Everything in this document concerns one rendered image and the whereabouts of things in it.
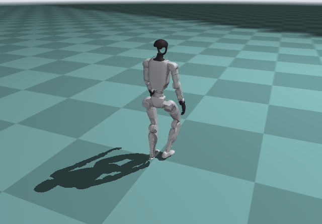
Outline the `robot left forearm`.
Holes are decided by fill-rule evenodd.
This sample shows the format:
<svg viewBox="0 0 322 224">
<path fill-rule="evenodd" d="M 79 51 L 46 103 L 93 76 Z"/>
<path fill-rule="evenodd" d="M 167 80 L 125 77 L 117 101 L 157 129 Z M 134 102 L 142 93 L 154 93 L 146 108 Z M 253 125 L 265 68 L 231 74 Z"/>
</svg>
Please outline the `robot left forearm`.
<svg viewBox="0 0 322 224">
<path fill-rule="evenodd" d="M 152 89 L 152 88 L 151 88 L 150 83 L 149 83 L 149 82 L 147 82 L 147 81 L 145 81 L 145 80 L 144 80 L 144 82 L 145 82 L 145 84 L 146 84 L 146 86 L 147 86 L 147 89 L 148 89 L 148 90 L 150 90 L 151 92 L 153 92 L 153 91 L 154 91 L 154 89 Z"/>
</svg>

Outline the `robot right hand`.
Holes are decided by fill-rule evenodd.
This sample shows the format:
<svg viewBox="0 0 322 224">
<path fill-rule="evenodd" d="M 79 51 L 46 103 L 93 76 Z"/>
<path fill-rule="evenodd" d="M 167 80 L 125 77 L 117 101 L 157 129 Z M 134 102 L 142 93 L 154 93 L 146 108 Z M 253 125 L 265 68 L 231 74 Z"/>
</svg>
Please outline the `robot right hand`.
<svg viewBox="0 0 322 224">
<path fill-rule="evenodd" d="M 186 109 L 186 105 L 185 105 L 185 101 L 184 103 L 182 101 L 179 101 L 180 105 L 182 106 L 182 112 L 181 115 L 183 115 L 185 113 L 185 109 Z"/>
</svg>

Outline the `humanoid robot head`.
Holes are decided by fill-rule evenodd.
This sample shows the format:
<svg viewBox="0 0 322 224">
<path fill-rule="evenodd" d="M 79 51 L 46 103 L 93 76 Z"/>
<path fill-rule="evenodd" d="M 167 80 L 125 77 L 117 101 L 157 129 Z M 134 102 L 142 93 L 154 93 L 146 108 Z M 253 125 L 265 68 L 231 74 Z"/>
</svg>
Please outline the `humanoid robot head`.
<svg viewBox="0 0 322 224">
<path fill-rule="evenodd" d="M 156 58 L 153 59 L 153 60 L 155 60 L 155 61 L 164 61 L 163 55 L 165 55 L 166 52 L 167 52 L 168 43 L 165 40 L 163 40 L 163 39 L 158 39 L 154 43 L 154 47 L 157 47 L 158 53 L 157 53 Z M 165 49 L 165 52 L 164 53 L 161 53 L 160 52 L 160 49 L 162 49 L 163 47 L 165 47 L 166 49 Z"/>
</svg>

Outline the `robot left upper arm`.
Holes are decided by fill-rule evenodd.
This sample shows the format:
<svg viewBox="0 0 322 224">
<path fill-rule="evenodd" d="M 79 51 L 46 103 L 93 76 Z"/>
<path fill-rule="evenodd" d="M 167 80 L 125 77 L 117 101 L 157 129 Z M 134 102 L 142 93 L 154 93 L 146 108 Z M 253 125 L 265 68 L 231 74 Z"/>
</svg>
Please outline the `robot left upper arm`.
<svg viewBox="0 0 322 224">
<path fill-rule="evenodd" d="M 146 59 L 143 61 L 143 74 L 144 74 L 144 80 L 149 82 L 149 78 L 148 78 L 148 62 L 149 62 L 150 58 Z"/>
</svg>

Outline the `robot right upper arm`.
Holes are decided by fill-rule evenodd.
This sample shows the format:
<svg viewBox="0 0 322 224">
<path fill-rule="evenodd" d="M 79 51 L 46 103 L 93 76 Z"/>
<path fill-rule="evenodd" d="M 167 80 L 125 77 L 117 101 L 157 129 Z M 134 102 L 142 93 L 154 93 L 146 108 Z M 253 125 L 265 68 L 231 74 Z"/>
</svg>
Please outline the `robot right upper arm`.
<svg viewBox="0 0 322 224">
<path fill-rule="evenodd" d="M 168 62 L 168 68 L 171 71 L 172 79 L 173 79 L 173 88 L 179 89 L 179 73 L 178 73 L 178 65 L 175 62 Z"/>
</svg>

